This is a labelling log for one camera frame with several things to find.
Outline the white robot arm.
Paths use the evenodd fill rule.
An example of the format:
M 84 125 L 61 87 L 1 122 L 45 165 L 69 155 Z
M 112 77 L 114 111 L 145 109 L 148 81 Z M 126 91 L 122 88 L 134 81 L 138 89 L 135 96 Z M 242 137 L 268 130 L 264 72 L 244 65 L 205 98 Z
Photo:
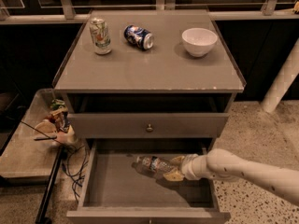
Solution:
M 220 148 L 210 150 L 206 155 L 191 154 L 178 156 L 170 172 L 163 174 L 168 181 L 230 180 L 241 178 L 265 189 L 274 195 L 299 205 L 299 172 L 269 164 L 244 160 Z

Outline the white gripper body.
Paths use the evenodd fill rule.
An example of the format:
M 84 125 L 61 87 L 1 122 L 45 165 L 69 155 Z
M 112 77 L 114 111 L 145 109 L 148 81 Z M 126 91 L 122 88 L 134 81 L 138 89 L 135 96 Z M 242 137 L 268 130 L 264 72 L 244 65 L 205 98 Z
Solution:
M 187 155 L 181 164 L 181 172 L 187 180 L 200 180 L 208 176 L 206 155 Z

